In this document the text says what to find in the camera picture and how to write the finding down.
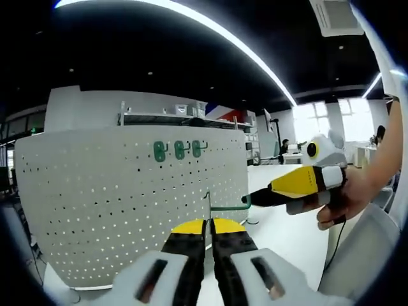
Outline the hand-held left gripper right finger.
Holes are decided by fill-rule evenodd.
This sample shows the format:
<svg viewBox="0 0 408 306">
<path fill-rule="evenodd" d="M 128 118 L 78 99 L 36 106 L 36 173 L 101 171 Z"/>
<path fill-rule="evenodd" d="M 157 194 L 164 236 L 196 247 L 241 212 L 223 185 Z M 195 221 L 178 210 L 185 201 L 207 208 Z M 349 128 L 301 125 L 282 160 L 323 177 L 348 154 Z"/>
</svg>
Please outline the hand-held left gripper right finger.
<svg viewBox="0 0 408 306">
<path fill-rule="evenodd" d="M 245 227 L 212 219 L 214 273 L 225 305 L 353 305 L 314 291 L 305 274 L 268 248 L 258 248 Z"/>
</svg>

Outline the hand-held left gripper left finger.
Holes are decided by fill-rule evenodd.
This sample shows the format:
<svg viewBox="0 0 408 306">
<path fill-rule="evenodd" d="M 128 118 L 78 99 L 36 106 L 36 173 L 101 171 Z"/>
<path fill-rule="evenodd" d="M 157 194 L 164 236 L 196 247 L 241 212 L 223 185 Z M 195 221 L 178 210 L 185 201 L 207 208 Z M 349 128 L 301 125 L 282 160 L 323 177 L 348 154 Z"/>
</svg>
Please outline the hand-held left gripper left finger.
<svg viewBox="0 0 408 306">
<path fill-rule="evenodd" d="M 105 305 L 196 305 L 204 278 L 207 221 L 171 230 L 160 251 L 149 251 L 113 280 Z"/>
</svg>

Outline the person's right hand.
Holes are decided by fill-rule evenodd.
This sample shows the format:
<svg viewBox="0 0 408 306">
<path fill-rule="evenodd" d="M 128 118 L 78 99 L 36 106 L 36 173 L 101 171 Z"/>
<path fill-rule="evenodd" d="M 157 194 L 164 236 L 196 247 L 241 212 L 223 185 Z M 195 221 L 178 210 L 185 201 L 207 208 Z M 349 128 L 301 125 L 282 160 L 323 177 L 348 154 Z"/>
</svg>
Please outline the person's right hand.
<svg viewBox="0 0 408 306">
<path fill-rule="evenodd" d="M 350 220 L 358 215 L 374 198 L 377 189 L 364 170 L 346 168 L 346 183 L 341 189 L 340 204 L 325 205 L 317 214 L 318 228 L 322 231 L 340 223 L 341 217 Z"/>
</svg>

